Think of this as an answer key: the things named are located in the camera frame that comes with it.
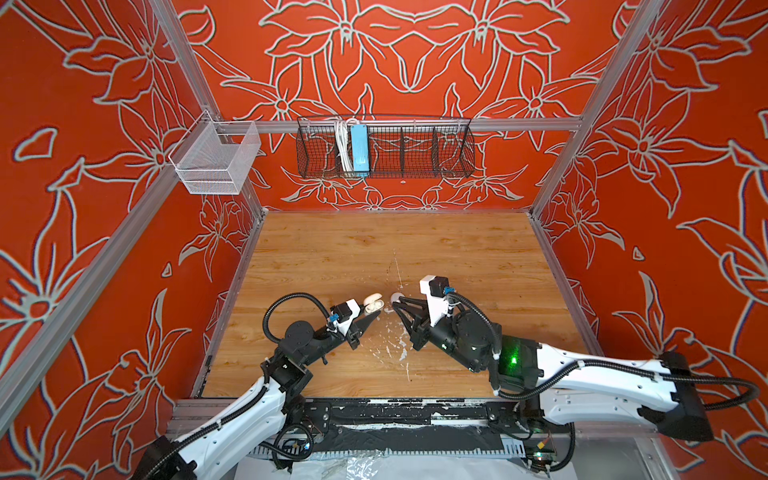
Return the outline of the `white earbud charging case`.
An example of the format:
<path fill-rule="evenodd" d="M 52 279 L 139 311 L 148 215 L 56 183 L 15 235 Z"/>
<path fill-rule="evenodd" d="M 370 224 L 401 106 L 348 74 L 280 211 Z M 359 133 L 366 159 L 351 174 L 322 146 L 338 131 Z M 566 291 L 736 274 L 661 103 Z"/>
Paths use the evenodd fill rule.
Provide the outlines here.
<path fill-rule="evenodd" d="M 381 311 L 384 306 L 385 302 L 381 293 L 371 294 L 366 297 L 363 302 L 364 312 L 366 315 Z"/>

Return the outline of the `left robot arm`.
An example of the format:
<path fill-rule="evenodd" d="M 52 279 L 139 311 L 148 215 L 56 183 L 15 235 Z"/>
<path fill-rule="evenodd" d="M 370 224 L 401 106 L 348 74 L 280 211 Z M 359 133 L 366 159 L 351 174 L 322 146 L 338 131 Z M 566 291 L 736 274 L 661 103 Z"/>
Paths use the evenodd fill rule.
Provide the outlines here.
<path fill-rule="evenodd" d="M 272 314 L 284 303 L 305 299 L 325 319 L 315 329 L 295 321 L 281 337 L 269 328 Z M 261 377 L 237 400 L 196 429 L 170 440 L 157 438 L 144 452 L 136 479 L 220 479 L 257 447 L 266 449 L 279 467 L 308 459 L 315 448 L 317 428 L 304 414 L 301 395 L 310 382 L 310 365 L 326 361 L 337 347 L 357 348 L 384 308 L 381 294 L 362 302 L 348 300 L 330 308 L 318 298 L 296 292 L 270 305 L 262 320 L 264 335 L 276 345 L 261 365 Z"/>

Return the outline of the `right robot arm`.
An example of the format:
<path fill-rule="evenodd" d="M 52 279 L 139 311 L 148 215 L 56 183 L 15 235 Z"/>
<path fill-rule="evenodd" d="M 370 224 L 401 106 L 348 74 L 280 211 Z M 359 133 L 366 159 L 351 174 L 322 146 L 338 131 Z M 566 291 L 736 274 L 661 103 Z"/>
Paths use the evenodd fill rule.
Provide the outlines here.
<path fill-rule="evenodd" d="M 450 292 L 424 300 L 391 298 L 414 349 L 426 344 L 472 373 L 487 373 L 495 396 L 520 417 L 553 425 L 628 422 L 694 442 L 714 438 L 709 413 L 758 398 L 754 383 L 694 374 L 684 356 L 619 360 L 585 355 L 505 335 L 467 298 Z"/>

